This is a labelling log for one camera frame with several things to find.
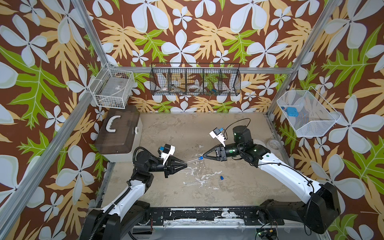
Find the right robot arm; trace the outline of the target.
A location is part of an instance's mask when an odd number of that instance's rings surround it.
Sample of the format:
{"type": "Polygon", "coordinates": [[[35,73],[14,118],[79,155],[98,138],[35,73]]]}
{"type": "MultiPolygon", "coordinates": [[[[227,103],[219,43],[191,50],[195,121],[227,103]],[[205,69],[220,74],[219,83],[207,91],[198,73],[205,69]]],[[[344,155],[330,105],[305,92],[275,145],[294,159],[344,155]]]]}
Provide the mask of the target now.
{"type": "Polygon", "coordinates": [[[317,234],[323,234],[340,215],[341,208],[337,189],[330,183],[319,183],[304,176],[299,171],[281,161],[263,145],[256,144],[246,126],[233,128],[234,142],[226,144],[224,129],[215,128],[210,132],[220,144],[203,154],[205,159],[224,162],[228,158],[239,156],[249,163],[280,181],[295,193],[300,201],[278,202],[266,200],[261,205],[260,222],[265,224],[273,220],[290,220],[303,223],[306,228],[317,234]]]}

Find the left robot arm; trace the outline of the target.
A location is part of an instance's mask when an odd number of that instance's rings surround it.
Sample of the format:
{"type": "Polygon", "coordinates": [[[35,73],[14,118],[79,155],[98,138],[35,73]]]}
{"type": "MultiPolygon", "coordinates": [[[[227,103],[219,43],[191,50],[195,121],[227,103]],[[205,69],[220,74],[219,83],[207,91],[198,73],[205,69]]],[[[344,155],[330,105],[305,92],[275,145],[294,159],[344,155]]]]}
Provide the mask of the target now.
{"type": "Polygon", "coordinates": [[[150,221],[150,204],[139,199],[151,186],[153,172],[163,172],[167,178],[188,166],[166,148],[159,148],[158,153],[164,151],[169,154],[168,157],[156,157],[143,147],[135,149],[133,174],[127,181],[127,187],[104,208],[90,211],[81,240],[121,240],[126,235],[134,239],[132,228],[150,221]]]}

